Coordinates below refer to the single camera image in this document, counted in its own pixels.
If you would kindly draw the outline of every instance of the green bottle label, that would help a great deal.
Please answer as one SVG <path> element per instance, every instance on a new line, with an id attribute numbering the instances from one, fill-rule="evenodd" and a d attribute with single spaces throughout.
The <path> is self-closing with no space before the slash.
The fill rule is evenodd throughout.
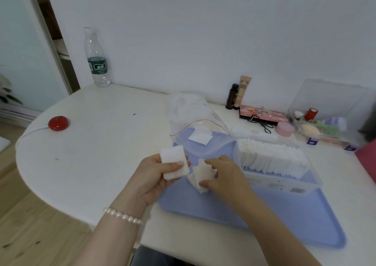
<path id="1" fill-rule="evenodd" d="M 106 74 L 107 64 L 106 59 L 103 57 L 90 57 L 88 58 L 89 67 L 92 74 Z"/>

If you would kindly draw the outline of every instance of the black bottle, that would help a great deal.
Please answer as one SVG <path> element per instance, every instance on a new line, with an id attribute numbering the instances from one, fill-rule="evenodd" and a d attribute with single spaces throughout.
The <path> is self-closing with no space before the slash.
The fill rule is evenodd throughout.
<path id="1" fill-rule="evenodd" d="M 238 84 L 232 84 L 232 88 L 229 92 L 229 97 L 227 98 L 226 109 L 233 108 L 236 96 L 238 95 L 238 89 L 239 89 Z"/>

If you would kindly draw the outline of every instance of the person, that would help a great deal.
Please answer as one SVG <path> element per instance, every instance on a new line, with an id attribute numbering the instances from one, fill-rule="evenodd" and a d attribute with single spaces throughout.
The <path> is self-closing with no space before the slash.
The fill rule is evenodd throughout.
<path id="1" fill-rule="evenodd" d="M 201 181 L 200 186 L 214 192 L 247 223 L 256 236 L 268 265 L 321 265 L 275 213 L 256 196 L 240 168 L 229 157 L 222 155 L 219 158 L 207 159 L 205 163 L 218 172 L 215 179 Z M 177 180 L 167 181 L 162 175 L 177 171 L 182 166 L 183 162 L 161 163 L 159 154 L 143 159 L 110 208 L 142 218 L 146 207 L 152 205 L 163 190 Z M 127 265 L 138 228 L 138 224 L 105 213 L 73 265 Z M 176 266 L 184 263 L 140 246 L 131 265 Z"/>

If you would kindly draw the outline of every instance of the bracelet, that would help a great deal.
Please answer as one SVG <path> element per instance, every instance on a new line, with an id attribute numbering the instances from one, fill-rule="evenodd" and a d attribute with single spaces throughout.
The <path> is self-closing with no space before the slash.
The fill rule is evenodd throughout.
<path id="1" fill-rule="evenodd" d="M 133 224 L 137 224 L 137 225 L 143 224 L 142 220 L 136 219 L 133 216 L 128 216 L 127 214 L 123 214 L 123 213 L 116 211 L 116 210 L 113 210 L 111 208 L 104 208 L 103 211 L 106 214 L 109 214 L 110 216 L 115 215 L 115 217 L 120 217 L 122 220 L 128 221 L 128 222 L 133 223 Z"/>

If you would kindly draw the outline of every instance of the person's right hand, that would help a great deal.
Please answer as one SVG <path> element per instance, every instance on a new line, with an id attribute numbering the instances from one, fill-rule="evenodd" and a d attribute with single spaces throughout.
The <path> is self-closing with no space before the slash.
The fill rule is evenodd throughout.
<path id="1" fill-rule="evenodd" d="M 213 191 L 229 207 L 235 211 L 243 209 L 243 203 L 256 197 L 239 166 L 228 156 L 206 159 L 218 173 L 214 180 L 202 180 L 199 185 Z"/>

